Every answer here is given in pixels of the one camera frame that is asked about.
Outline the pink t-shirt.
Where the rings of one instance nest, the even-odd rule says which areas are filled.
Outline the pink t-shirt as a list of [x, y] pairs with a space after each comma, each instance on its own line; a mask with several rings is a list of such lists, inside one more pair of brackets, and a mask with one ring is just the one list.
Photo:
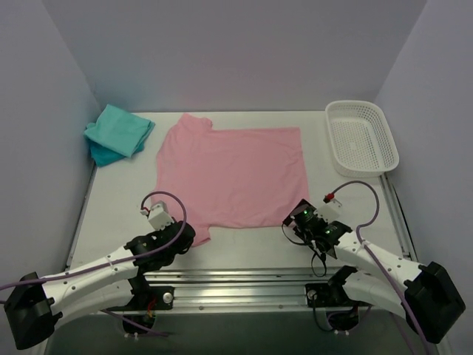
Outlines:
[[181, 116], [157, 153], [155, 188], [170, 214], [187, 211], [194, 245], [211, 239], [212, 227], [278, 226], [309, 197], [298, 127], [215, 129], [208, 118]]

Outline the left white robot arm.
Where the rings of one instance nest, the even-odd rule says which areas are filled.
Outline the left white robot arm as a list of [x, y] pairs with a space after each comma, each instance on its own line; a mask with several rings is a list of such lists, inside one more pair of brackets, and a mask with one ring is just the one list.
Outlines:
[[19, 350], [32, 348], [67, 322], [96, 311], [129, 306], [144, 308], [152, 298], [145, 274], [173, 263], [196, 236], [183, 221], [137, 236], [92, 263], [60, 274], [39, 277], [33, 272], [3, 285], [12, 292], [4, 312]]

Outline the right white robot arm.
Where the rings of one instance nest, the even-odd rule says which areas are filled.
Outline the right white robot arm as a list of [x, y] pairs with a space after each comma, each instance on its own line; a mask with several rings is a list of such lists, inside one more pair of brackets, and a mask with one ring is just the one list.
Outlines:
[[427, 342], [440, 343], [466, 310], [447, 270], [393, 254], [357, 235], [337, 216], [329, 206], [317, 209], [301, 200], [282, 222], [317, 255], [343, 264], [316, 294], [319, 305], [374, 305], [405, 319]]

